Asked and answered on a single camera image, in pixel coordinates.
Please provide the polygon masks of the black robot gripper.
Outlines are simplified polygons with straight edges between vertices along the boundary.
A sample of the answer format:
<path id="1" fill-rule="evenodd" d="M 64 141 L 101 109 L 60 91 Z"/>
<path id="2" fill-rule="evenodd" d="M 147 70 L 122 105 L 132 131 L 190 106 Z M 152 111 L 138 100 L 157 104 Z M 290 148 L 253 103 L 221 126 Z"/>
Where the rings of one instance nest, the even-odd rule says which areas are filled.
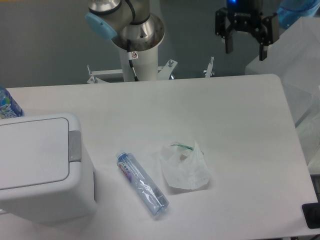
<path id="1" fill-rule="evenodd" d="M 268 47 L 280 39 L 279 16 L 263 14 L 262 0 L 227 0 L 226 6 L 215 12 L 215 34 L 224 40 L 225 52 L 233 51 L 233 31 L 257 33 L 259 60 L 268 56 Z"/>

